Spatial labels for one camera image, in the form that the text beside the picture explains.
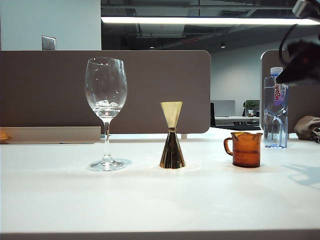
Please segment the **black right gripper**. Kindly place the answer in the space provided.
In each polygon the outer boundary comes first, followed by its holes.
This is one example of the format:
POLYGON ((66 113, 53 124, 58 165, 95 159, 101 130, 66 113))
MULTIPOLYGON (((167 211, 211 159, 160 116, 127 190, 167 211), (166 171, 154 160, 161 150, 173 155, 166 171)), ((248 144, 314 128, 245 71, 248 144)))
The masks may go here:
POLYGON ((291 62, 276 78, 278 84, 304 85, 320 83, 320 45, 298 40, 287 45, 291 62))

